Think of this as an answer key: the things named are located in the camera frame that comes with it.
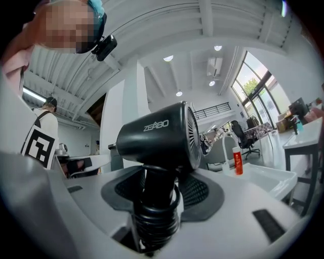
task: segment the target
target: tree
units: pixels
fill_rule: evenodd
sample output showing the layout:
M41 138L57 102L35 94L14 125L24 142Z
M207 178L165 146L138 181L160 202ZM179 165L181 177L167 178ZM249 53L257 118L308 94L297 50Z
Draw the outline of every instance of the tree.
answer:
M245 85L243 85L243 89L245 90L247 95L249 95L250 93L252 93L257 84L257 80L253 77L248 82L246 82Z

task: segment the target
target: railing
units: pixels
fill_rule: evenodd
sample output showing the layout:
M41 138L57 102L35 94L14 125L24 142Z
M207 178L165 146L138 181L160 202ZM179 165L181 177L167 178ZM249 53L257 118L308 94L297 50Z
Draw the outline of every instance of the railing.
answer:
M207 118L209 116L213 116L225 111L230 111L231 107L229 107L228 103L222 103L213 107L209 107L207 109L204 110L200 110L200 111L195 111L194 112L194 117L196 118L196 120L199 119L203 119L203 118Z

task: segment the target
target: ceiling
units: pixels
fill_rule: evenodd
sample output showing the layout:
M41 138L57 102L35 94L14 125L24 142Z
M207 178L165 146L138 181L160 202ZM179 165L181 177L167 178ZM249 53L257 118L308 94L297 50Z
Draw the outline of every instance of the ceiling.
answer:
M128 60L137 56L145 67L150 104L181 90L221 93L235 46L284 54L295 32L293 16L280 17L278 5L266 0L103 0L104 36L118 46L103 61L91 53L67 54L36 47L24 75L27 88L58 100L60 122L99 128L89 108L124 79ZM214 45L222 45L216 52ZM164 57L174 55L171 62ZM211 88L207 60L223 58L220 80ZM26 95L29 105L40 106Z

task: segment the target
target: black cap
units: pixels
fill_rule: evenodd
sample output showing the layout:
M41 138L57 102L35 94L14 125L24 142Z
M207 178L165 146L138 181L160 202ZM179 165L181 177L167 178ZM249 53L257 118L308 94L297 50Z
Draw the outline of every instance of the black cap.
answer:
M46 102L47 104L52 104L55 108L57 108L57 100L54 97L48 97Z

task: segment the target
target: chair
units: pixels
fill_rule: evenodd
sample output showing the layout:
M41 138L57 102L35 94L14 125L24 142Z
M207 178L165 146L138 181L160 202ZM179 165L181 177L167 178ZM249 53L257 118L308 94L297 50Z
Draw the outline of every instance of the chair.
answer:
M224 136L224 145L226 150L226 155L228 159L229 167L235 165L234 157L233 157L233 148L236 147L235 140L231 137ZM225 162L225 154L223 149L223 140L218 139L212 146L211 151L204 156L204 160L208 166L208 169L211 171L221 171L222 163Z
M238 145L244 149L244 148L248 148L249 150L245 153L242 154L243 155L247 155L245 157L245 160L248 159L248 156L252 153L257 153L259 154L259 156L261 155L260 154L260 149L257 148L257 149L251 149L251 147L253 148L253 144L255 143L255 140L254 139L248 139L247 136L244 134L241 126L238 124L238 122L236 120L232 121L232 130L233 132L235 133L235 135L239 138L239 143Z

